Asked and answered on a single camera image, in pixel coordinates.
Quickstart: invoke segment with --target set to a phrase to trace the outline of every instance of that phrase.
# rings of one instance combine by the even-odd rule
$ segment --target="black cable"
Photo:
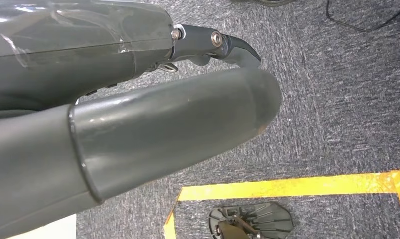
[[[382,27],[386,26],[390,21],[392,21],[395,17],[397,17],[400,14],[400,10],[399,10],[393,17],[389,18],[387,21],[385,21],[381,25],[375,26],[375,27],[370,28],[370,29],[361,29],[361,28],[358,28],[356,26],[352,26],[352,25],[346,24],[344,22],[341,22],[341,21],[333,19],[329,14],[329,3],[330,3],[330,0],[327,0],[327,4],[326,4],[326,17],[327,17],[327,19],[329,19],[332,22],[335,22],[335,23],[337,23],[339,25],[346,26],[346,27],[352,28],[352,29],[354,29],[356,31],[360,31],[360,32],[371,32],[371,31],[377,30],[379,28],[382,28]]]

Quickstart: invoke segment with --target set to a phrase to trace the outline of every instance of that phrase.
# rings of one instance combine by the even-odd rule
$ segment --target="robotic hand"
[[[241,67],[75,104],[144,72]],[[236,147],[278,112],[257,53],[160,7],[0,0],[0,238],[45,225]]]

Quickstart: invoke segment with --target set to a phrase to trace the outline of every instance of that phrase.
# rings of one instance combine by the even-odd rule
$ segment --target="rubber cover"
[[[238,68],[78,104],[71,115],[85,172],[103,200],[253,138],[280,103],[271,74]]]
[[[0,120],[0,239],[91,208],[69,106]]]

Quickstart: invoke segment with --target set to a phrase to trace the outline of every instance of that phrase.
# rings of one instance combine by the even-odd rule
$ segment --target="prosthetic hand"
[[[81,104],[176,61],[241,67]],[[236,147],[278,112],[257,53],[215,29],[123,1],[0,1],[0,238]]]

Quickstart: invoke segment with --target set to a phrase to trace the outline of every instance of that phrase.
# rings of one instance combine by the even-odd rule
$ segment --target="prosthetic arm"
[[[75,104],[173,64],[242,68]],[[0,238],[236,147],[278,112],[244,41],[115,0],[0,1]]]

